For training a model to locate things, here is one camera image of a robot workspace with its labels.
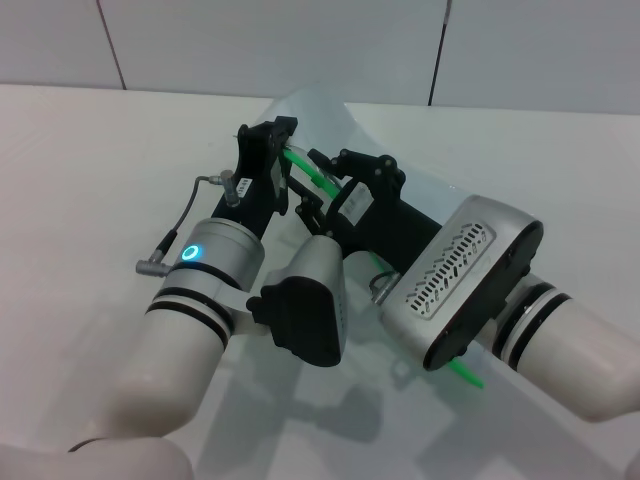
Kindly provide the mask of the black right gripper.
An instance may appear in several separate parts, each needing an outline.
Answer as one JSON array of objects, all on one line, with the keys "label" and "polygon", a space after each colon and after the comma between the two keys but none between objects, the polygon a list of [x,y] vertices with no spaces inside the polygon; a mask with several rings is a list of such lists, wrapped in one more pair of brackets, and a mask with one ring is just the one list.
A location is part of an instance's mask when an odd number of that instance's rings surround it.
[{"label": "black right gripper", "polygon": [[[329,158],[316,149],[308,158],[324,172],[343,179],[359,180],[384,177],[397,184],[404,183],[404,172],[389,156],[373,156],[342,149]],[[311,235],[332,235],[340,245],[343,258],[366,251],[379,256],[395,271],[406,273],[441,229],[441,225],[400,198],[374,199],[356,224],[340,208],[355,192],[357,181],[351,180],[333,199],[333,231],[327,226],[322,211],[324,202],[304,195],[295,212]]]}]

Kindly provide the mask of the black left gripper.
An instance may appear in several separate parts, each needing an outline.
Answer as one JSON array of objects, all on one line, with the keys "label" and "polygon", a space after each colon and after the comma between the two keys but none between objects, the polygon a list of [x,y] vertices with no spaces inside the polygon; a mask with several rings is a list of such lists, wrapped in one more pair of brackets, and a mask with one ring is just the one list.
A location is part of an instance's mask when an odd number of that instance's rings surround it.
[{"label": "black left gripper", "polygon": [[239,157],[233,180],[237,187],[241,179],[249,179],[251,184],[235,207],[221,198],[212,218],[231,220],[254,235],[263,235],[275,212],[281,216],[286,214],[290,162],[284,154],[277,155],[277,150],[285,147],[297,126],[296,117],[277,116],[272,122],[240,127]]}]

